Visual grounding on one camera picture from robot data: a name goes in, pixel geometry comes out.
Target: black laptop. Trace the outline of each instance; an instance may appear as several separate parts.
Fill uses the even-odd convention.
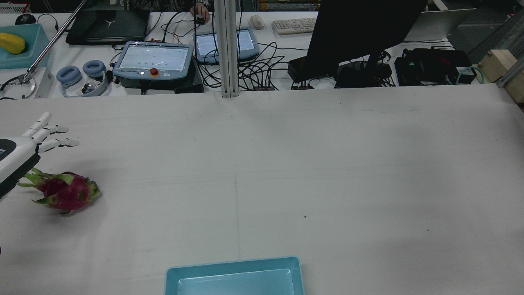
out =
[[[146,38],[148,10],[84,10],[67,37],[71,45],[118,45]]]

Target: light blue tray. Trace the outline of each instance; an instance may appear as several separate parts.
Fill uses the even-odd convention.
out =
[[[297,257],[173,267],[165,295],[304,295]]]
[[[26,49],[21,54],[10,54],[0,47],[0,69],[29,68],[49,43],[40,24],[0,27],[0,33],[15,34],[26,41]],[[49,55],[38,66],[45,67],[48,58]]]

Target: headphone ear cushion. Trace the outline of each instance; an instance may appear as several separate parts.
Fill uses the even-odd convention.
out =
[[[88,76],[97,77],[105,71],[105,64],[100,60],[90,60],[84,64],[82,70]]]
[[[61,68],[57,73],[57,80],[64,86],[71,86],[82,79],[80,70],[75,66]]]

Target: dragon fruit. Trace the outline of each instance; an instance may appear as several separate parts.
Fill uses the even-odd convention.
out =
[[[43,198],[32,200],[37,204],[49,205],[56,209],[67,210],[62,215],[69,215],[75,210],[91,203],[100,195],[96,182],[72,172],[48,174],[32,168],[34,174],[27,173],[25,178],[31,183],[19,183],[22,187],[34,187],[43,192]]]

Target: headphones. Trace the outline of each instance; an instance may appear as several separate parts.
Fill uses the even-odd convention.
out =
[[[100,96],[107,89],[109,82],[103,62],[99,60],[88,61],[84,64],[82,70],[87,74],[88,79],[82,87],[82,94],[77,96],[68,95],[66,89],[82,80],[80,70],[75,66],[67,66],[58,71],[57,80],[61,84],[60,92],[64,97]]]

